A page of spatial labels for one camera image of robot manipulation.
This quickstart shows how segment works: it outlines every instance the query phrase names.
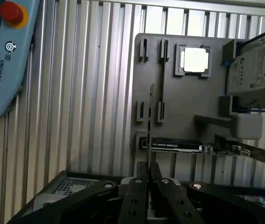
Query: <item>corrugated metal wall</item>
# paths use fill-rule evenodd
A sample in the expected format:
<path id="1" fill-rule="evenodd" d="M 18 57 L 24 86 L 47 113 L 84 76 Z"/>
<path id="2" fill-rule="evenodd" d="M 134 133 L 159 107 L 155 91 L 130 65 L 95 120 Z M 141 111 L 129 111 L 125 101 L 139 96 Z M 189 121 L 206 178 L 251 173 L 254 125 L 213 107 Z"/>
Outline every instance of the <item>corrugated metal wall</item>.
<path id="1" fill-rule="evenodd" d="M 0 119 L 0 223 L 61 170 L 133 174 L 137 33 L 252 38 L 265 31 L 265 8 L 117 2 L 41 0 L 22 92 Z M 265 148 L 265 114 L 263 132 L 250 144 Z M 156 160 L 164 176 L 180 181 L 265 187 L 265 165 L 250 158 L 157 154 Z"/>

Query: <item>screw hole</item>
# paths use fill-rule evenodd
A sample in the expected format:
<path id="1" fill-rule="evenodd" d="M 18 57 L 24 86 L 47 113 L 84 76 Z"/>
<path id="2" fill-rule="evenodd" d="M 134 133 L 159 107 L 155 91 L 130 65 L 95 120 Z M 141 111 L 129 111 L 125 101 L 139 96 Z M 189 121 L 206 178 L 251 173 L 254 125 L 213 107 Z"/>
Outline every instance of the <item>screw hole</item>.
<path id="1" fill-rule="evenodd" d="M 136 204 L 136 203 L 138 203 L 138 200 L 137 200 L 137 199 L 132 199 L 131 202 L 132 202 L 133 204 Z"/>
<path id="2" fill-rule="evenodd" d="M 188 212 L 188 211 L 185 211 L 185 212 L 183 213 L 183 215 L 184 215 L 185 217 L 187 217 L 187 218 L 192 217 L 192 213 L 190 213 L 190 212 Z"/>
<path id="3" fill-rule="evenodd" d="M 136 211 L 129 211 L 129 216 L 136 216 L 137 215 L 137 212 Z"/>

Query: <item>gray mounting board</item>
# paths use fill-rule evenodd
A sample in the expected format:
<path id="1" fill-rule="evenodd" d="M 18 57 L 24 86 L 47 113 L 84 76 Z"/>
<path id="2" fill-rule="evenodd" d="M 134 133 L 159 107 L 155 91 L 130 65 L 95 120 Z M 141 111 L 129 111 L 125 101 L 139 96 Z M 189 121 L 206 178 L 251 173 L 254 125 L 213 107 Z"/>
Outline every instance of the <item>gray mounting board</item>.
<path id="1" fill-rule="evenodd" d="M 167 62 L 160 62 L 160 41 L 168 40 Z M 132 84 L 131 147 L 139 148 L 138 139 L 146 136 L 149 90 L 155 84 L 152 111 L 152 136 L 214 142 L 215 133 L 230 135 L 229 130 L 213 125 L 195 125 L 195 114 L 216 116 L 218 97 L 224 93 L 227 68 L 221 65 L 223 45 L 230 39 L 138 34 L 135 38 Z M 209 47 L 209 74 L 176 76 L 177 44 Z M 164 102 L 164 117 L 158 122 L 159 102 Z"/>

